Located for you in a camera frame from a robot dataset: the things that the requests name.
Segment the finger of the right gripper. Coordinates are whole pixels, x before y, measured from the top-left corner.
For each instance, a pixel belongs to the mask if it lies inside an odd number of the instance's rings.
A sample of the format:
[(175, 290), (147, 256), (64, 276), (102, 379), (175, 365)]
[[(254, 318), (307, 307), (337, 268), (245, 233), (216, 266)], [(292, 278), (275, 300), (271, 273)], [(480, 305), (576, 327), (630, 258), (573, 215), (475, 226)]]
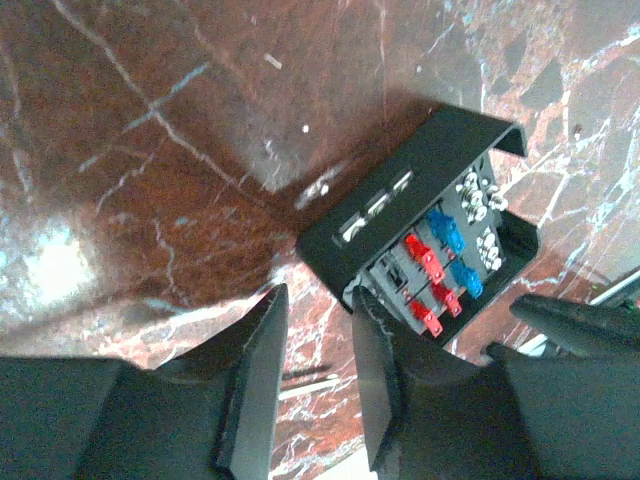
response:
[(510, 312), (577, 356), (639, 352), (638, 310), (525, 294)]

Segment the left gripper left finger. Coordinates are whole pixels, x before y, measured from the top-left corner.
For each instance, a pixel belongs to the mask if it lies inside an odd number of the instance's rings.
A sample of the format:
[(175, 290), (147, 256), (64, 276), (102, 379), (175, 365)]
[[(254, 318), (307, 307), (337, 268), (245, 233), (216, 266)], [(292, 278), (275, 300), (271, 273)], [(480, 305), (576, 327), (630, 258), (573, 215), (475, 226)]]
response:
[(1, 361), (5, 479), (264, 479), (288, 289), (162, 366), (114, 358)]

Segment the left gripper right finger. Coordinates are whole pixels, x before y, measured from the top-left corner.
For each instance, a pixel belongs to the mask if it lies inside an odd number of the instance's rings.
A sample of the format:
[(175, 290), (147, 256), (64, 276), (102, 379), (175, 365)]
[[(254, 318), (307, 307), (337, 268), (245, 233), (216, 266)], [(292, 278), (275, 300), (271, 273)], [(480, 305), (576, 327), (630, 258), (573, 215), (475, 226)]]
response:
[(635, 479), (639, 352), (535, 358), (502, 344), (477, 366), (354, 294), (370, 469), (381, 479)]

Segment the blue fuse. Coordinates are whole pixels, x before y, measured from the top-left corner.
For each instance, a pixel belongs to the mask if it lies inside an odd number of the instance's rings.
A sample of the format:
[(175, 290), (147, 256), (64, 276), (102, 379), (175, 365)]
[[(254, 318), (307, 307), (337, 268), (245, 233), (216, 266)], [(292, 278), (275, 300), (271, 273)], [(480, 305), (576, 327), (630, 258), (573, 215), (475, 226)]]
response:
[(465, 247), (464, 237), (453, 217), (431, 210), (426, 216), (432, 234), (455, 254), (461, 254)]

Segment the black fuse box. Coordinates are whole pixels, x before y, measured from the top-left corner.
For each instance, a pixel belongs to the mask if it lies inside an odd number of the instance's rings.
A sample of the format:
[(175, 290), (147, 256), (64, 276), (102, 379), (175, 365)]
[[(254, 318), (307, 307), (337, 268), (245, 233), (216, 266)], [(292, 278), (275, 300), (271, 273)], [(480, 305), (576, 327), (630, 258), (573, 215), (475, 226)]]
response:
[[(438, 345), (452, 341), (536, 257), (537, 227), (509, 210), (491, 155), (527, 154), (513, 121), (446, 105), (296, 243), (301, 259), (347, 309), (363, 288), (398, 321)], [(455, 255), (426, 216), (454, 218), (464, 237)], [(433, 284), (409, 255), (416, 234), (438, 256)]]

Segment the red fuse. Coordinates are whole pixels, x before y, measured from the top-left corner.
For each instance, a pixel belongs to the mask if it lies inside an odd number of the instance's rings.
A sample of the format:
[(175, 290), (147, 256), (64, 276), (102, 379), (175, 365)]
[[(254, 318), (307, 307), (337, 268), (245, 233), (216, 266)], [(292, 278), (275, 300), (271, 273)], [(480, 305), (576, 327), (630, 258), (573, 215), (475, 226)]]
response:
[(444, 280), (443, 267), (435, 251), (430, 246), (413, 233), (405, 237), (404, 244), (409, 255), (424, 269), (433, 284), (439, 284)]

